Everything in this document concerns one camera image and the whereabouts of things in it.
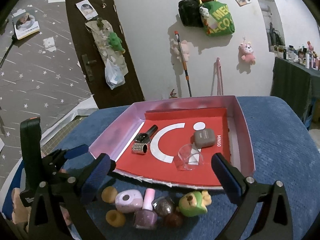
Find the person's left hand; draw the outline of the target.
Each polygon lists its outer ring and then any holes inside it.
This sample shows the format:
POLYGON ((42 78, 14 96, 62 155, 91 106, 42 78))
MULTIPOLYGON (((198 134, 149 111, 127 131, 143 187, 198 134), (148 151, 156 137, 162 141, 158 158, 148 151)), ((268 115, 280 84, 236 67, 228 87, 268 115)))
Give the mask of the person's left hand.
MULTIPOLYGON (((14 188, 11 193, 12 199, 12 222, 14 224, 28 223, 30 219, 31 207, 25 207, 20 199, 20 189, 14 188)), ((67 226, 72 224, 69 212, 64 207, 60 207, 63 218, 67 226)))

